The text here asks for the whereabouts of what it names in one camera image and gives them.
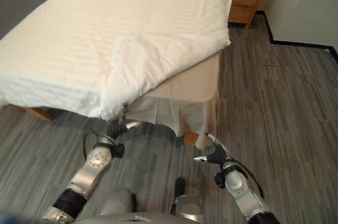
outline black cable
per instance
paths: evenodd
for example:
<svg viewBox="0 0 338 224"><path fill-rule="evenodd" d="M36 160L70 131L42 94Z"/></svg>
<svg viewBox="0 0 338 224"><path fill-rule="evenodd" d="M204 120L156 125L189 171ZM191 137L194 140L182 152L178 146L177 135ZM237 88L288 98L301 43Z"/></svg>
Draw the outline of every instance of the black cable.
<svg viewBox="0 0 338 224"><path fill-rule="evenodd" d="M116 139L119 135L122 135L128 131L128 128L125 124L119 124L117 121L113 120L106 131L106 135L112 139Z"/></svg>
<svg viewBox="0 0 338 224"><path fill-rule="evenodd" d="M251 176L251 178L253 179L253 181L256 183L256 185L257 185L257 187L258 187L258 190L259 190L259 194L260 194L260 196L262 197L262 199L264 199L264 191L263 191L262 187L260 186L260 184L258 183L258 181L256 180L254 174L252 174L252 173L250 172L250 170L249 170L247 167L245 167L245 165L242 164L240 161L237 161L237 160L235 160L235 159L228 159L228 161L229 161L229 162L235 162L235 163L238 163L239 165L241 165L241 166L245 169L245 171L249 174L249 176Z"/></svg>
<svg viewBox="0 0 338 224"><path fill-rule="evenodd" d="M99 142L99 135L94 132L93 130L88 130L83 134L83 138L82 138L82 151L83 151L83 157L84 160L87 160L87 151L86 151L86 141L87 141L87 137L89 134L93 133L96 136L96 143Z"/></svg>

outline bed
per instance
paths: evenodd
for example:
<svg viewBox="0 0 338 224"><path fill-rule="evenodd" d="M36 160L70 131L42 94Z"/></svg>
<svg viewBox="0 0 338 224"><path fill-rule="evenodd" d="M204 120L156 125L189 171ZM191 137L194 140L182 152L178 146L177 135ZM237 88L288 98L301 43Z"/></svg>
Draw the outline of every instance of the bed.
<svg viewBox="0 0 338 224"><path fill-rule="evenodd" d="M102 44L104 40L97 40L96 43ZM97 47L86 47L96 51ZM68 50L74 49L71 45L67 47ZM219 71L219 56L220 52L204 59L197 65L187 66L183 72L174 75L165 80L155 89L142 95L128 105L127 117L136 120L151 122L154 124L163 124L173 129L177 136L185 132L195 132L199 134L196 141L198 148L204 148L208 145L208 141L204 138L204 132L215 133L218 121L218 71ZM6 95L11 93L12 104L22 107L47 106L52 108L61 108L69 111L74 111L90 117L99 117L101 112L101 98L102 95L99 85L89 85L89 82L94 82L93 79L86 79L85 71L77 71L74 64L79 62L77 58L70 57L68 64L72 65L67 68L68 73L73 73L75 81L63 81L62 86L57 82L53 82L55 74L60 74L59 71L54 71L53 68L45 67L45 61L41 66L41 75L46 78L50 77L48 84L45 81L40 81L36 84L36 80L30 80L26 77L28 63L41 63L39 60L34 60L34 57L21 58L21 63L10 63L4 61L3 68L10 68L7 74L2 73L0 80L3 82L10 82L10 84L2 85L7 88ZM51 59L53 64L64 63L55 58ZM95 70L100 68L99 64L90 64L86 67L88 76L99 75ZM15 71L15 79L8 76ZM7 100L8 97L1 98L0 101Z"/></svg>

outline white duvet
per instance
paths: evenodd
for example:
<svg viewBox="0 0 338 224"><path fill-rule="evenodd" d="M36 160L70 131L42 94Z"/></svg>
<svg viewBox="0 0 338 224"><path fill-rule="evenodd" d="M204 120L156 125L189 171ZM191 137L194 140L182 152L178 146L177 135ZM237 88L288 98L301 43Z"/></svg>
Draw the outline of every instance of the white duvet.
<svg viewBox="0 0 338 224"><path fill-rule="evenodd" d="M231 0L48 0L0 41L0 105L112 118L230 44Z"/></svg>

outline white bed sheet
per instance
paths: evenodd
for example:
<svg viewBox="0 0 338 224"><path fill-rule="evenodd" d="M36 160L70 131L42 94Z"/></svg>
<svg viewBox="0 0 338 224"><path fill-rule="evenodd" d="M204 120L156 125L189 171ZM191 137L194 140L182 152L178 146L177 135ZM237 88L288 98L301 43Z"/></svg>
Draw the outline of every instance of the white bed sheet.
<svg viewBox="0 0 338 224"><path fill-rule="evenodd" d="M0 42L0 102L111 118L228 45L230 3L48 0Z"/></svg>
<svg viewBox="0 0 338 224"><path fill-rule="evenodd" d="M216 55L217 59L210 58L206 61L200 63L198 66L192 67L185 72L178 74L173 77L173 80L167 80L165 83L161 84L155 90L149 92L144 95L133 104L131 104L131 111L129 116L157 123L157 124L165 124L171 127L177 135L182 134L186 130L202 133L205 131L215 132L217 127L217 119L218 119L218 92L217 92L217 75L218 75L218 59L219 55ZM97 78L92 78L93 71L96 69L102 68L102 64L97 66L97 63L90 62L88 59L87 62L87 73L78 74L78 72L72 69L72 65L77 62L82 63L82 61L74 61L74 57L70 56L69 58L63 57L66 59L67 64L62 68L62 76L64 79L69 78L69 72L72 71L72 74L77 75L78 82L77 86L67 86L65 84L48 84L45 81L45 78L49 77L49 74L57 75L60 71L60 65L56 65L57 68L43 68L48 61L34 60L35 66L40 67L40 70L46 69L48 73L46 73L42 78L36 78L36 82L32 80L32 78L26 78L25 70L30 70L31 68L27 68L26 63L21 63L23 70L22 73L16 75L10 79L10 74L5 75L0 70L0 85L1 87L6 85L7 83L7 91L5 96L3 95L4 88L0 88L0 102L3 103L8 102L8 97L10 96L10 103L16 104L19 106L49 106L55 108L66 109L74 112L78 112L80 114L86 116L99 116L101 112L101 96L100 89L98 85L95 83L92 86L88 85L88 81L93 80L96 81ZM198 84L189 84L188 80L198 79L200 73L208 73L209 77L200 77L199 81L201 82L200 91L196 91L198 87L196 87L195 91L184 90L187 86L184 84L187 83L188 86L193 87L192 85ZM211 83L203 84L203 79L210 79L212 77ZM25 93L29 92L29 95L20 95L17 93ZM172 116L162 116L163 112L166 114L171 114ZM203 148L206 142L203 139L198 140L200 148Z"/></svg>

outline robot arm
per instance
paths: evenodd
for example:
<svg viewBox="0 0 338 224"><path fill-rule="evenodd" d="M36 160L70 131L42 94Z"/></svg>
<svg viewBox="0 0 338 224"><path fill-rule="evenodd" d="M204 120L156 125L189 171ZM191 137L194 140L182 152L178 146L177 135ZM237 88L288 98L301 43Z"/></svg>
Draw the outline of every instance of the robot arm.
<svg viewBox="0 0 338 224"><path fill-rule="evenodd" d="M45 223L66 224L75 221L108 169L111 159L123 157L124 145L116 145L114 139L139 125L139 122L132 122L109 127L107 134L98 139L85 164L71 179L64 192L48 208L42 218Z"/></svg>
<svg viewBox="0 0 338 224"><path fill-rule="evenodd" d="M260 196L248 186L246 172L231 158L224 145L213 135L207 136L213 141L215 152L194 160L220 165L221 172L215 176L215 182L219 187L227 188L248 224L280 224L263 200L261 188Z"/></svg>

